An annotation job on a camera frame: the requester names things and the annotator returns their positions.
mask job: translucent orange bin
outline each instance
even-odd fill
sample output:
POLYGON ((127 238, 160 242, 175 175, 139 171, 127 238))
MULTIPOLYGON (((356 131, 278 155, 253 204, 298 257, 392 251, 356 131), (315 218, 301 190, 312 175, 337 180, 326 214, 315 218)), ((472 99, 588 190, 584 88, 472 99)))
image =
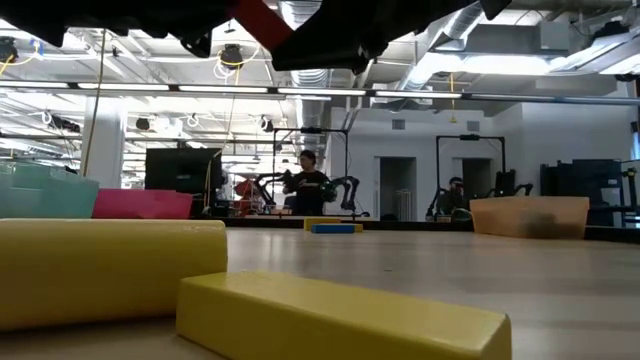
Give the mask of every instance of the translucent orange bin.
POLYGON ((512 196, 471 201, 480 234, 534 239, 583 239, 589 198, 512 196))

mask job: black cloth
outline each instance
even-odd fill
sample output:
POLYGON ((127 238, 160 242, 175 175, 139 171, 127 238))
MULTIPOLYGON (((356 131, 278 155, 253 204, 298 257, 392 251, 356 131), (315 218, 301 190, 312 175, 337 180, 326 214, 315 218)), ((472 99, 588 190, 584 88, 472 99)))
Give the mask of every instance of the black cloth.
POLYGON ((436 209, 440 215, 451 215, 455 209, 469 210, 469 201, 462 194, 447 191, 438 197, 436 209))
POLYGON ((323 214, 324 200, 322 198, 321 186, 329 178, 320 171, 301 172, 293 177, 296 186, 296 203, 293 208, 293 215, 313 215, 323 214))

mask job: teal bin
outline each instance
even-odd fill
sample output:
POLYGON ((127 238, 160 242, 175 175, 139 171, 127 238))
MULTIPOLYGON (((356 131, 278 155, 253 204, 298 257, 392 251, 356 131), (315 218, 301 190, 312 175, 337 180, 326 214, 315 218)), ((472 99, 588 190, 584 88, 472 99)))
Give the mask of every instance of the teal bin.
POLYGON ((89 219, 98 182, 62 168, 0 162, 0 218, 89 219))

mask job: doorway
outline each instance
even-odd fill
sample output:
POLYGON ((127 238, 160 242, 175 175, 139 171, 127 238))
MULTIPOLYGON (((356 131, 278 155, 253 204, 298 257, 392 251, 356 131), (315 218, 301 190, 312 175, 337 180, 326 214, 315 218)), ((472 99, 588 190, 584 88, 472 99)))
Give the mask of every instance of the doorway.
POLYGON ((462 159, 462 178, 468 199, 485 197, 493 188, 491 159, 462 159))
POLYGON ((380 157, 379 204, 381 220, 416 221, 416 158, 380 157))

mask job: table surface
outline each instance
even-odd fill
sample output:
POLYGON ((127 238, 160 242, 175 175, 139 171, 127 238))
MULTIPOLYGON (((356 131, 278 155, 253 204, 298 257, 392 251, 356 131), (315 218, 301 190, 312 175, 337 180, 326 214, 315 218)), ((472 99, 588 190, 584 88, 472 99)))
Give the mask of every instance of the table surface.
MULTIPOLYGON (((270 270, 508 313, 515 360, 640 359, 640 247, 473 233, 229 229, 229 270, 270 270)), ((222 359, 173 319, 0 334, 0 359, 222 359)))

